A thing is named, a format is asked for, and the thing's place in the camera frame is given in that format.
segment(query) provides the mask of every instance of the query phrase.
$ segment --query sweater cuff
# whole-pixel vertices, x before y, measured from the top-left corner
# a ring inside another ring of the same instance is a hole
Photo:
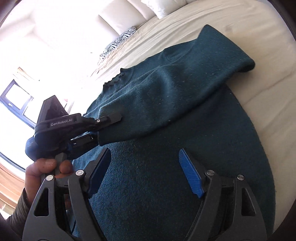
[[[30,211],[30,205],[27,199],[26,190],[23,189],[22,195],[20,196],[17,206],[13,214],[7,219],[7,223],[10,225],[12,230],[22,238],[22,233],[24,231],[25,223]]]

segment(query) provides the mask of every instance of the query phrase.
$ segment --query wrinkled sheet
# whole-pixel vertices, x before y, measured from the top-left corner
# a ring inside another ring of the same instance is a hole
[[[252,120],[269,159],[276,188],[276,229],[296,198],[296,42],[269,5],[254,0],[197,0],[163,19],[152,18],[85,80],[71,113],[85,113],[120,68],[197,38],[206,24],[256,63],[254,70],[235,74],[228,85]]]

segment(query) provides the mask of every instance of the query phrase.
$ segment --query black cable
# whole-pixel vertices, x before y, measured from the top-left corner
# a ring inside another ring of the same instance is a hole
[[[75,229],[75,226],[76,226],[76,220],[74,219],[74,224],[73,224],[73,228],[72,228],[72,230],[71,230],[71,234],[73,234],[74,229]]]
[[[5,156],[2,152],[0,152],[0,157],[2,157],[5,161],[7,161],[10,165],[14,166],[15,168],[19,169],[22,172],[25,172],[26,169],[21,167],[19,164],[16,164],[14,161],[10,160],[7,156]]]

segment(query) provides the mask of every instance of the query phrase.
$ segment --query zebra print pillow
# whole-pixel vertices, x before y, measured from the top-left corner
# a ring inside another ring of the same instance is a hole
[[[135,26],[130,27],[128,30],[123,32],[117,39],[115,39],[113,42],[111,42],[103,51],[102,54],[100,54],[100,57],[102,57],[102,61],[104,58],[107,57],[108,54],[112,52],[113,49],[117,48],[121,43],[123,43],[128,37],[132,36],[137,31]]]

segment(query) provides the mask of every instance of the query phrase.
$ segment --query human hand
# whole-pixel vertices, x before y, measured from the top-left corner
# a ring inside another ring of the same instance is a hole
[[[26,168],[25,190],[28,202],[32,205],[34,198],[41,186],[41,175],[50,173],[57,166],[55,159],[40,158]],[[59,166],[60,174],[56,178],[63,178],[73,173],[73,166],[69,160],[63,161]]]

